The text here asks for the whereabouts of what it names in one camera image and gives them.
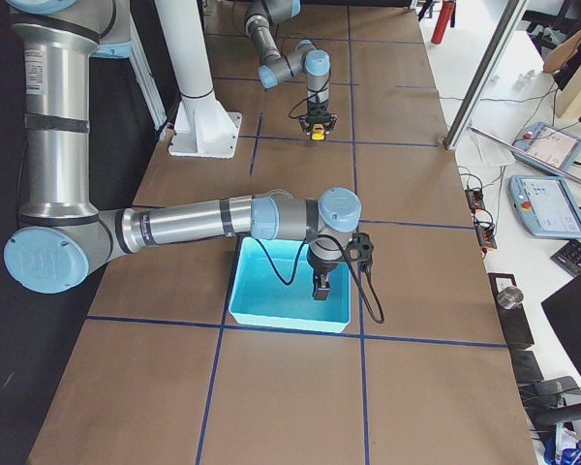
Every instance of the tablet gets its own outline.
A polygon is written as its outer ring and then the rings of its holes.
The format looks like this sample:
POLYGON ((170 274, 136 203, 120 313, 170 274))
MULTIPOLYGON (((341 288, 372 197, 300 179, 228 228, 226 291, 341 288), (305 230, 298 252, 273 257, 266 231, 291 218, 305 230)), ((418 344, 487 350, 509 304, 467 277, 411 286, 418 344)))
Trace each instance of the tablet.
MULTIPOLYGON (((531 158, 562 171, 567 171, 581 152, 581 138, 543 122, 523 130, 512 145, 527 152, 531 158)), ((535 164, 533 160, 530 160, 530 165, 548 172, 546 167, 535 164)))
POLYGON ((525 229, 536 237, 581 239, 581 210, 559 176, 512 176, 509 191, 525 229))

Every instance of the person's arm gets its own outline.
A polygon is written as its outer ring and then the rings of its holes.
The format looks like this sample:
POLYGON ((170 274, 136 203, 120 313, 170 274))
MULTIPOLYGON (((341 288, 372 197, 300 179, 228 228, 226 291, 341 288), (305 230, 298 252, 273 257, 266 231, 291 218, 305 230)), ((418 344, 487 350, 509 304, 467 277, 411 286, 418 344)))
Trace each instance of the person's arm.
POLYGON ((577 54, 580 44, 581 29, 546 56, 542 71, 544 73, 554 73, 559 71, 564 66, 565 62, 577 54))

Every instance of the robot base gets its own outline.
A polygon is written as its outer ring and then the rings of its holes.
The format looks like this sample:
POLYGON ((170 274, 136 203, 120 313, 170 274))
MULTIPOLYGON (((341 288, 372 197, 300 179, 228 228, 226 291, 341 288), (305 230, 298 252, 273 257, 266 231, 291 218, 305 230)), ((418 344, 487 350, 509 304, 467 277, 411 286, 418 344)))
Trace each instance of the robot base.
POLYGON ((232 158, 238 143, 241 113, 226 112, 219 102, 215 111, 194 111, 194 131, 181 102, 174 124, 170 155, 178 157, 232 158))

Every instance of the turquoise plastic tray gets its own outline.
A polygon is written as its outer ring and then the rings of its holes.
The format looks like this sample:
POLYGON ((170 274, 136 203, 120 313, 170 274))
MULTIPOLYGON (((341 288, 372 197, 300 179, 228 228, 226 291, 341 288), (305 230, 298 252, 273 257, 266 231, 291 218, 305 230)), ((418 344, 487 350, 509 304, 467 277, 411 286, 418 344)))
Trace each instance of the turquoise plastic tray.
MULTIPOLYGON (((300 242, 262 242, 285 279, 300 242)), ((351 320, 351 282, 345 264, 329 273, 331 291, 327 300, 312 299, 312 267, 307 262, 308 246, 301 251, 297 275, 285 286, 271 269, 264 252, 251 238, 241 241, 229 311, 240 325, 272 326, 311 331, 341 332, 351 320)))

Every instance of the yellow object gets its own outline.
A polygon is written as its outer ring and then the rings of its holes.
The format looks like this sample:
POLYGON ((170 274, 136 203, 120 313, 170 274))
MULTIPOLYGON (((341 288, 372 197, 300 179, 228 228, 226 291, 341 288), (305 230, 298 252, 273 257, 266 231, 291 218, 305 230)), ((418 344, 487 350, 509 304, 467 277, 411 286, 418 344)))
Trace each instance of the yellow object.
POLYGON ((315 124, 312 128, 312 133, 310 133, 310 139, 312 140, 325 140, 325 128, 322 124, 315 124))

